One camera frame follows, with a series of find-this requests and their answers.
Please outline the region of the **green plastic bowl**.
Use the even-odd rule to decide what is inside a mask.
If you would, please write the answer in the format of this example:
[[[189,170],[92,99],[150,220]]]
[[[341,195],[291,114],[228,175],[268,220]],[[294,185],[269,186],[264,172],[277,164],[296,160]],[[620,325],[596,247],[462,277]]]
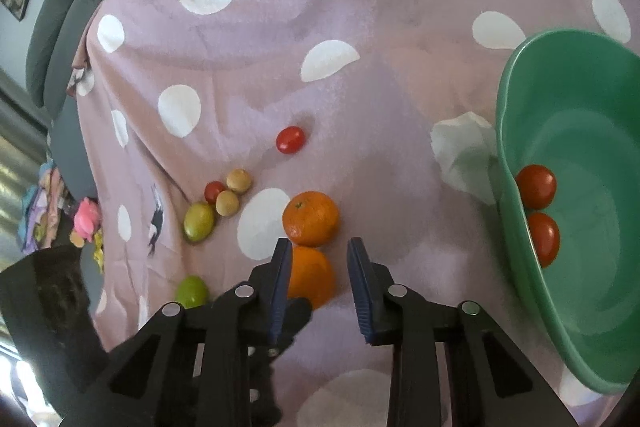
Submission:
[[[518,295],[586,387],[639,368],[639,59],[604,35],[553,29],[510,56],[496,107],[498,208]],[[560,249],[541,268],[515,183],[549,168]]]

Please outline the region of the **lower tomato in bowl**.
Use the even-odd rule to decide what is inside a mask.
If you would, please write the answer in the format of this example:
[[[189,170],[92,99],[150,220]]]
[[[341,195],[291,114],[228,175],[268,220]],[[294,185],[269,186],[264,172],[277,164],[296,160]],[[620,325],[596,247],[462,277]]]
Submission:
[[[527,225],[538,263],[542,269],[548,268],[559,254],[559,227],[547,213],[539,211],[529,213]]]

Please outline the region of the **yellow-green plum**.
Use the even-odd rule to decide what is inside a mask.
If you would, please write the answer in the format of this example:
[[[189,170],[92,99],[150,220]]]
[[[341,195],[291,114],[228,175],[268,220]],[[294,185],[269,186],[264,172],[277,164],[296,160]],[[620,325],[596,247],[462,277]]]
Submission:
[[[183,218],[183,232],[191,243],[200,243],[213,232],[216,217],[207,202],[194,202]]]

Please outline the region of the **lone cherry tomato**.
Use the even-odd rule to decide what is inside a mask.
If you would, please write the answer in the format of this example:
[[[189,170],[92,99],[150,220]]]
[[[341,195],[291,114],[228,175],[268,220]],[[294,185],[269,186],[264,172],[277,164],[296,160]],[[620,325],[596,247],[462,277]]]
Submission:
[[[290,126],[279,132],[276,147],[281,154],[293,155],[306,144],[306,141],[306,133],[301,127]]]

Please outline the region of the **grey sofa cushion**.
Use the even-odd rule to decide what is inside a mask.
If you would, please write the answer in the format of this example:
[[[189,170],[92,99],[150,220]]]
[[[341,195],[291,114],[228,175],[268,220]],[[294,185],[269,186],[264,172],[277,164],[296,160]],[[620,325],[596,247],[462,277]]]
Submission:
[[[44,0],[25,65],[26,90],[50,119],[53,161],[74,199],[95,198],[96,184],[80,129],[77,103],[67,93],[72,62],[102,0]]]

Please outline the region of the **far tan longan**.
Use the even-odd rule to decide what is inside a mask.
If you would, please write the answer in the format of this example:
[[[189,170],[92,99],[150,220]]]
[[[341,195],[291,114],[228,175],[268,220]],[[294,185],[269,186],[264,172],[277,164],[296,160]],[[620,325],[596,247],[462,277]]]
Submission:
[[[235,194],[245,194],[253,185],[253,177],[242,168],[235,168],[227,174],[226,185]]]

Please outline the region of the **upper tomato in bowl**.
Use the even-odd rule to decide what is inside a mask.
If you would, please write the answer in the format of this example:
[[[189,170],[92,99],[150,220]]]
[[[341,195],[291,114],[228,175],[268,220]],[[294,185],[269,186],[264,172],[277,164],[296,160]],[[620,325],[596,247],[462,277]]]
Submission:
[[[556,188],[553,172],[543,165],[528,165],[515,177],[523,206],[530,210],[547,208],[554,199]]]

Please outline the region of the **orange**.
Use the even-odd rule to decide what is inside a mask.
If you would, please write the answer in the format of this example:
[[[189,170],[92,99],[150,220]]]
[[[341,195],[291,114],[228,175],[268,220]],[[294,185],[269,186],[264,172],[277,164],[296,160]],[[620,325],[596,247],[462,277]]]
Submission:
[[[293,197],[282,213],[282,227],[288,239],[300,246],[321,247],[340,231],[341,213],[328,195],[307,191]]]
[[[316,311],[335,295],[335,272],[332,263],[318,249],[294,246],[288,298],[307,299]]]

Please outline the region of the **near tan longan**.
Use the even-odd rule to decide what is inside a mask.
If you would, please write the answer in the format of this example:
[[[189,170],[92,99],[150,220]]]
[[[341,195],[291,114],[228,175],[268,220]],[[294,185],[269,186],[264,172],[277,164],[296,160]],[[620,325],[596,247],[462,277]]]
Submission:
[[[238,195],[230,190],[221,191],[215,200],[216,213],[221,217],[231,217],[240,209]]]

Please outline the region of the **pink plush toy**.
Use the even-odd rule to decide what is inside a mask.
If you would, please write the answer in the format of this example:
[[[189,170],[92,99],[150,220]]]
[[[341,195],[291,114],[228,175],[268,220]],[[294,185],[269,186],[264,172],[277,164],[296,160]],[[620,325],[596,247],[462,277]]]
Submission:
[[[74,231],[85,241],[91,242],[102,222],[100,206],[93,199],[84,198],[74,216]]]

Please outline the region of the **yellow snack packet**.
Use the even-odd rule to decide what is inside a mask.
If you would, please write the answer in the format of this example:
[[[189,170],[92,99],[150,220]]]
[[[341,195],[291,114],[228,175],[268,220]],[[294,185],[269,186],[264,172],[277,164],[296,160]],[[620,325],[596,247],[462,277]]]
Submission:
[[[93,260],[96,262],[96,265],[99,268],[101,274],[104,273],[104,239],[103,239],[103,230],[99,229],[96,233],[93,234]]]

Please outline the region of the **pink polka dot blanket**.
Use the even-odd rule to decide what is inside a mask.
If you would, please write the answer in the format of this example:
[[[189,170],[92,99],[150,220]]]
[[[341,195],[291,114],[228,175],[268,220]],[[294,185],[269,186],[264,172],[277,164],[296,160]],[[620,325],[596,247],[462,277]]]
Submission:
[[[220,295],[268,258],[297,194],[329,195],[335,297],[274,366],[288,426],[382,426],[390,363],[361,336],[346,269],[369,255],[425,298],[478,301],[582,425],[587,390],[524,311],[506,271],[489,167],[498,82],[530,35],[577,27],[637,49],[639,0],[103,0],[75,57],[98,187],[105,280],[94,324],[112,349],[191,274]],[[301,127],[293,155],[279,132]],[[242,168],[240,209],[191,243],[206,184]]]

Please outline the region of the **tomato in bowl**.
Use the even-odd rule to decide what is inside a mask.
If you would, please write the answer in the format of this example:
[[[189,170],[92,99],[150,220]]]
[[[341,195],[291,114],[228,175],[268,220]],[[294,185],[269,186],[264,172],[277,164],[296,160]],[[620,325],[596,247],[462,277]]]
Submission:
[[[559,227],[547,213],[539,211],[529,213],[527,225],[538,263],[542,269],[548,268],[559,254]]]
[[[523,206],[530,210],[547,208],[554,199],[556,188],[553,172],[543,165],[528,165],[515,177]]]

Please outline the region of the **cherry tomato by longans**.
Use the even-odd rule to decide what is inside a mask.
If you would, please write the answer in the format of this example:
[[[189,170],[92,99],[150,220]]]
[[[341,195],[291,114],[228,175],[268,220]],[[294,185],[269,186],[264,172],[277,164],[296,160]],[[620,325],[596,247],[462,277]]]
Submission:
[[[212,181],[206,184],[204,199],[208,205],[216,206],[217,199],[221,193],[227,191],[227,187],[220,181]]]

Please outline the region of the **green plum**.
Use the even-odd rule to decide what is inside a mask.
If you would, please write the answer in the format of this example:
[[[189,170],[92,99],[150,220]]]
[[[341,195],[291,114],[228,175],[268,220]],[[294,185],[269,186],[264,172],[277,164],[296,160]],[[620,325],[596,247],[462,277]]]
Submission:
[[[209,289],[196,275],[185,277],[176,287],[174,300],[184,309],[193,309],[209,303]]]

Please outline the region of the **tan longan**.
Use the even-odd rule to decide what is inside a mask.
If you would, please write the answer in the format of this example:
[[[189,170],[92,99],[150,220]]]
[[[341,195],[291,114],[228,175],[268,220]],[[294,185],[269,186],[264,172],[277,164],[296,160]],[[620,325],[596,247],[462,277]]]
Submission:
[[[216,213],[221,217],[231,217],[240,209],[238,195],[230,190],[221,191],[215,200]]]
[[[226,185],[235,194],[245,194],[253,185],[253,177],[242,168],[235,168],[227,174]]]

